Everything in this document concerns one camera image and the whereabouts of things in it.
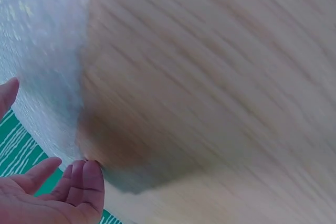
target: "hand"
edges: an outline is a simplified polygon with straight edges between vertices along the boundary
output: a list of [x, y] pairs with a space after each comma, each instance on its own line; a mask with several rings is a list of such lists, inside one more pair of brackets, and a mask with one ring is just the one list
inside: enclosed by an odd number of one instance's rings
[[[0, 86], [1, 118], [14, 103], [18, 86], [15, 78]], [[104, 180], [97, 162], [74, 162], [50, 194], [33, 196], [60, 164], [52, 157], [26, 174], [0, 178], [1, 223], [97, 224], [104, 204]]]

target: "bubble wrap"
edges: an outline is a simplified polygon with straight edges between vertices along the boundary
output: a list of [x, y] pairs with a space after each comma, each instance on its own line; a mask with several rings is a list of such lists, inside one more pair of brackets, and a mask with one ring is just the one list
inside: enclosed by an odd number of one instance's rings
[[19, 78], [15, 115], [62, 168], [81, 158], [78, 53], [87, 21], [88, 0], [0, 0], [0, 81]]

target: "striped cloth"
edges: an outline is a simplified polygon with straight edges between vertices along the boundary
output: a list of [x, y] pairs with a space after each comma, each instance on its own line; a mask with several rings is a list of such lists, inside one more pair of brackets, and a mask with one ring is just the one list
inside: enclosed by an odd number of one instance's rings
[[[0, 177], [25, 173], [46, 158], [47, 155], [20, 124], [14, 112], [8, 111], [0, 123]], [[36, 195], [51, 192], [61, 176], [62, 172], [58, 169]], [[104, 211], [99, 224], [121, 224], [121, 222]]]

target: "wooden surface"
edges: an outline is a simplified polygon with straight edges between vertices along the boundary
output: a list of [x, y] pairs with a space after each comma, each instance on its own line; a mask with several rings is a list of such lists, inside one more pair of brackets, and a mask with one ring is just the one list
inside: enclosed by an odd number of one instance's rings
[[124, 223], [336, 221], [336, 0], [90, 0], [78, 145]]

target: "finger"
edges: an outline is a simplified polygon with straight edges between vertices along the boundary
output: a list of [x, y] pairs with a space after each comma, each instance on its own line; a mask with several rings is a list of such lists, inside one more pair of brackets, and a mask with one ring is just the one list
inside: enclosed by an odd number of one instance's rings
[[61, 163], [62, 160], [60, 158], [50, 157], [34, 166], [26, 174], [13, 175], [9, 178], [17, 183], [27, 194], [33, 195]]
[[69, 165], [50, 194], [38, 196], [41, 200], [55, 200], [65, 202], [67, 200], [71, 186], [72, 165]]
[[88, 161], [83, 168], [83, 199], [77, 207], [89, 223], [98, 222], [104, 208], [104, 178], [100, 166], [95, 161]]
[[71, 187], [66, 203], [77, 207], [83, 197], [83, 167], [85, 161], [75, 161], [72, 165]]
[[2, 119], [5, 113], [13, 105], [18, 90], [19, 81], [17, 78], [12, 78], [0, 86], [0, 119]]

